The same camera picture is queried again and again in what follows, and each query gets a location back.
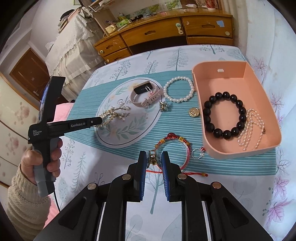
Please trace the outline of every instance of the cream knit sleeve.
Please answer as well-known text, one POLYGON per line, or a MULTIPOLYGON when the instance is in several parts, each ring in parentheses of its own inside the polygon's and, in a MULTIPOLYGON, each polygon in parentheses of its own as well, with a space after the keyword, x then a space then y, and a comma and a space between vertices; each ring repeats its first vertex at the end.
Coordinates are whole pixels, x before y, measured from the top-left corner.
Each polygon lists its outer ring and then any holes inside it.
POLYGON ((8 188, 7 216, 21 237, 33 240, 43 229, 50 208, 50 198, 40 198, 38 188, 20 170, 8 188))

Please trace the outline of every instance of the person's hand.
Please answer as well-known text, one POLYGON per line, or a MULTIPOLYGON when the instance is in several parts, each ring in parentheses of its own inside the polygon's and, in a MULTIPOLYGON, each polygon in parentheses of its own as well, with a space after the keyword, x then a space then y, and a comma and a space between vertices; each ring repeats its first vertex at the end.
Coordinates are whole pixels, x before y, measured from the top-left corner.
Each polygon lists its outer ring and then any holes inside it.
MULTIPOLYGON (((60 170, 60 157, 62 156, 61 147, 63 146, 63 141, 59 139, 59 142, 57 144, 57 149, 55 149, 51 153, 52 161, 47 165, 47 170, 49 172, 52 172, 52 175, 54 177, 58 177, 61 174, 60 170)), ((35 185, 37 184, 35 181, 35 175, 34 175, 34 166, 40 165, 43 162, 42 155, 32 150, 32 146, 28 148, 24 154, 22 155, 21 159, 21 171, 23 175, 32 183, 35 185)))

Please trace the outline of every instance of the teal striped tablecloth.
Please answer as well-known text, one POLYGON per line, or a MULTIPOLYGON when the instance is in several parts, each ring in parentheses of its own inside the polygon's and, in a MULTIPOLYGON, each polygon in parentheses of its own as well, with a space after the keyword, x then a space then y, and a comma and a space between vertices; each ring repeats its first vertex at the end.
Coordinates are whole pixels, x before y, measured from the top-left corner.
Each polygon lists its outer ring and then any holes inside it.
MULTIPOLYGON (((162 86, 164 86, 168 80, 176 76, 186 76, 192 79, 191 71, 167 71, 139 75, 137 77, 143 76, 156 80, 162 86)), ((68 120, 95 117, 104 98, 119 84, 132 78, 134 77, 115 80, 82 90, 68 116, 68 120)), ((173 85, 170 85, 169 95, 174 96, 175 98, 182 98, 189 93, 189 90, 187 82, 176 81, 173 85)), ((192 144, 192 148, 200 148, 202 146, 201 119, 191 118, 188 115, 188 110, 191 107, 199 107, 196 92, 187 102, 179 104, 171 103, 169 111, 161 114, 158 122, 146 136, 138 142, 124 148, 111 149, 102 145, 98 141, 93 127, 67 133, 65 136, 83 144, 133 160, 138 160, 139 152, 141 150, 154 149, 154 145, 160 139, 166 137, 169 132, 174 132, 177 135, 186 138, 192 144)), ((180 143, 168 143, 164 147, 164 150, 169 152, 172 162, 179 165, 183 164, 186 154, 180 143)), ((265 154, 231 160, 216 160, 206 154, 199 160, 191 158, 185 171, 222 175, 275 175, 276 152, 274 149, 265 154)))

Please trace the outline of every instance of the white pearl bracelet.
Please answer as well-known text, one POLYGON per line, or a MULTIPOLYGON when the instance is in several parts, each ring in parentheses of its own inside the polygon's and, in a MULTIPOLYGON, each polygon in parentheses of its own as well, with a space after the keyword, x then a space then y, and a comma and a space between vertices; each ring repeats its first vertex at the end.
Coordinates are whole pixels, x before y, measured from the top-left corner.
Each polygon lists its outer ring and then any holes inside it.
POLYGON ((163 87, 163 95, 164 95, 164 97, 167 98, 170 102, 180 103, 180 102, 183 102, 183 101, 187 101, 187 100, 189 100, 189 99, 192 97, 193 93, 194 93, 194 85, 193 85, 191 79, 188 78, 188 77, 180 77, 180 76, 178 76, 178 77, 174 77, 174 78, 172 78, 170 81, 168 81, 168 82, 166 83, 166 85, 163 87), (168 93, 167 93, 167 88, 168 88, 168 86, 169 86, 171 83, 173 83, 174 81, 176 81, 176 80, 187 80, 187 81, 188 81, 189 86, 190 86, 190 92, 189 92, 189 95, 187 95, 185 98, 173 99, 172 97, 170 97, 170 96, 168 95, 168 93))

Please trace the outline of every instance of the screen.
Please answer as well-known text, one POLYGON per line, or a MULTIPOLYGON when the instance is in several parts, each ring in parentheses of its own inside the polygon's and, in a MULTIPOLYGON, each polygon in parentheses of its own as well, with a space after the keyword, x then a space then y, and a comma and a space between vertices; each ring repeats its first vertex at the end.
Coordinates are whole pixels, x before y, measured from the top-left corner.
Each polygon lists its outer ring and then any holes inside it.
POLYGON ((49 87, 50 81, 48 82, 48 84, 46 85, 44 92, 43 92, 43 96, 41 99, 41 105, 40 105, 40 110, 39 110, 39 115, 38 115, 38 123, 42 120, 42 116, 43 116, 43 107, 44 107, 44 103, 45 103, 45 99, 46 99, 46 95, 48 92, 48 87, 49 87))
POLYGON ((42 110, 43 107, 44 107, 44 102, 45 102, 45 99, 46 99, 46 95, 47 95, 47 91, 48 91, 49 83, 50 83, 50 81, 48 82, 48 84, 46 85, 46 87, 45 87, 45 89, 44 89, 43 96, 42 96, 42 100, 41 100, 41 105, 40 105, 40 110, 42 110))

